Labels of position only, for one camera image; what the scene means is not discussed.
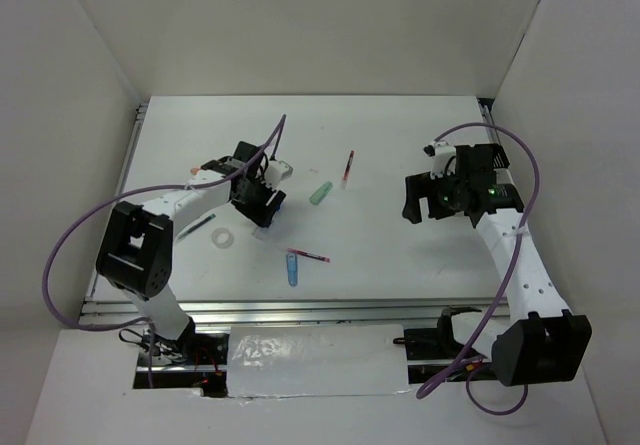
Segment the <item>green lead case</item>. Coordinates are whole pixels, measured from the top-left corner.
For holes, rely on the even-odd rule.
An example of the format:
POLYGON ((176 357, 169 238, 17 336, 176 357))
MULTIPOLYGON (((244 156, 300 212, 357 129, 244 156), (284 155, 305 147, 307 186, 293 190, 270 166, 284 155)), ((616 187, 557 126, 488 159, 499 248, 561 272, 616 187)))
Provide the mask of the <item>green lead case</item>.
POLYGON ((309 197, 309 202, 318 206, 333 189, 333 183, 331 181, 324 182, 313 194, 309 197))

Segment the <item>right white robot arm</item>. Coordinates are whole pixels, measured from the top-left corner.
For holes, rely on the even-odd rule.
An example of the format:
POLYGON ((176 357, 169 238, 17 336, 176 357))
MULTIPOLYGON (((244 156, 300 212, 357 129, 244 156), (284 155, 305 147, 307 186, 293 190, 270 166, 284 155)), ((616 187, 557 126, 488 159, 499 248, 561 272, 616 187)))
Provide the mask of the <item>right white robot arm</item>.
POLYGON ((405 179, 405 219, 469 218, 502 280, 509 316, 491 311, 443 313, 436 344, 448 357, 470 349, 487 358, 505 386, 574 379, 592 336, 584 315, 575 315, 548 275, 525 222, 517 188, 504 178, 509 161, 502 146, 453 146, 434 141, 425 152, 430 171, 405 179))

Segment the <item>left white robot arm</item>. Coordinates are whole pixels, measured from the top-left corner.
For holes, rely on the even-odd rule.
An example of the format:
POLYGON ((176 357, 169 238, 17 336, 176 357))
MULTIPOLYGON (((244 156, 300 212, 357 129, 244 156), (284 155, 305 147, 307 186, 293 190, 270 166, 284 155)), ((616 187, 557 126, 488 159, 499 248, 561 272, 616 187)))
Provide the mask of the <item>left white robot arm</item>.
POLYGON ((180 232, 228 203, 260 228, 271 225, 286 194, 279 184, 293 168, 241 141, 231 156, 202 165, 186 184, 142 204, 122 201, 111 212, 96 270, 149 318, 163 354, 176 364, 196 355, 193 320, 170 286, 173 245, 180 232))

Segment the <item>clear tape roll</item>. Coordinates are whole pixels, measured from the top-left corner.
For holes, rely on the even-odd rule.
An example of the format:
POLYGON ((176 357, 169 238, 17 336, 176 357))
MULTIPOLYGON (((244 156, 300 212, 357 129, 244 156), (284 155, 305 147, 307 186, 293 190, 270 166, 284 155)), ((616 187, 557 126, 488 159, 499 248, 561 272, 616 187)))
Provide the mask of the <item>clear tape roll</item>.
POLYGON ((235 237, 229 229, 220 227, 211 233, 211 241, 218 249, 228 249, 234 244, 235 237))

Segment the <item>clear spray bottle blue cap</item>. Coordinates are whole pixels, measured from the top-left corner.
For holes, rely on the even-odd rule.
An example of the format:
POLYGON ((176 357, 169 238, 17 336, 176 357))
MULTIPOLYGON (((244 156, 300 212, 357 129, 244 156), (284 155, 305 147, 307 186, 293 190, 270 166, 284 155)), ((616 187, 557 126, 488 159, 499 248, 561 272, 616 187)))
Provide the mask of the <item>clear spray bottle blue cap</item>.
POLYGON ((252 232, 252 236, 263 242, 272 242, 276 238, 276 230, 277 224, 279 222, 279 217, 281 216, 282 206, 279 205, 274 212, 274 215, 271 217, 270 223, 265 227, 257 226, 252 232))

